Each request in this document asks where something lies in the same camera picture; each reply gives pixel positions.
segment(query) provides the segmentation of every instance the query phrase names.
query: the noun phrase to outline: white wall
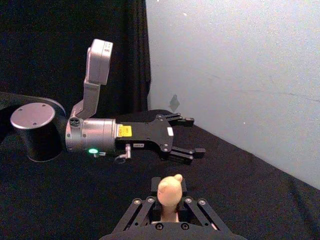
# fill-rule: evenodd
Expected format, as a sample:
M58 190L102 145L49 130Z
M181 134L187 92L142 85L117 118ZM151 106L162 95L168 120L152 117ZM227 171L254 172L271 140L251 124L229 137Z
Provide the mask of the white wall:
M150 109L320 189L320 2L147 0Z

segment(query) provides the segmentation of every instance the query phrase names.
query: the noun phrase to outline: screw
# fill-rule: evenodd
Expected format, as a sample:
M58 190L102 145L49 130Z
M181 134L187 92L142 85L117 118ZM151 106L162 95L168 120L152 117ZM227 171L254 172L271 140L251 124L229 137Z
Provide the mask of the screw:
M136 205L138 205L138 204L141 203L141 201L140 201L140 199L135 199L135 200L133 201L133 203L136 204Z
M189 229L189 225L186 224L186 223L182 223L182 224L181 224L181 228L182 228L183 230L188 230L188 229Z
M192 199L190 197L186 197L184 201L189 204L192 202Z
M155 200L154 200L153 197L148 197L147 201L148 201L149 203L153 203Z
M157 230L162 230L162 229L164 229L164 226L163 226L161 223L157 223L157 224L155 225L155 229L157 229Z
M203 200L203 199L201 199L201 200L199 200L199 204L200 204L200 205L205 205L205 204L206 204L206 201Z

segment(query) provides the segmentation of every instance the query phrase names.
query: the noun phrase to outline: silver cylindrical joint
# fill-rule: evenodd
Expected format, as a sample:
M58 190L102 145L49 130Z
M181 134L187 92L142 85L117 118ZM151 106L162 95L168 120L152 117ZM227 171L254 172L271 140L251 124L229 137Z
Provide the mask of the silver cylindrical joint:
M115 151L117 124L110 118L87 118L78 128L68 123L66 147L71 152L96 149L99 152Z

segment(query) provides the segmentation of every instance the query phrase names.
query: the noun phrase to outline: black table surface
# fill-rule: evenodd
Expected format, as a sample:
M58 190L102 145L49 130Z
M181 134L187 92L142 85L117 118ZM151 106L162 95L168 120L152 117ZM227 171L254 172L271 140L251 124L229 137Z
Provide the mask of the black table surface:
M166 113L117 119L147 122ZM187 166L139 150L120 165L86 153L36 163L25 156L17 135L7 136L0 145L0 236L99 239L112 232L132 199L150 195L152 177L179 173L188 195L207 199L235 234L250 240L320 239L319 190L197 126L173 129L175 146L206 148L205 157Z

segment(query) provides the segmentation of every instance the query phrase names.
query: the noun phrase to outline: black curtain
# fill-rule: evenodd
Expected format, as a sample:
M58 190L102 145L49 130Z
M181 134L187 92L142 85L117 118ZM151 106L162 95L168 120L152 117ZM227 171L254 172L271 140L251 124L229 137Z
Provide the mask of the black curtain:
M51 98L69 114L82 99L87 48L97 38L113 42L113 50L95 117L148 109L144 0L16 0L0 11L0 91Z

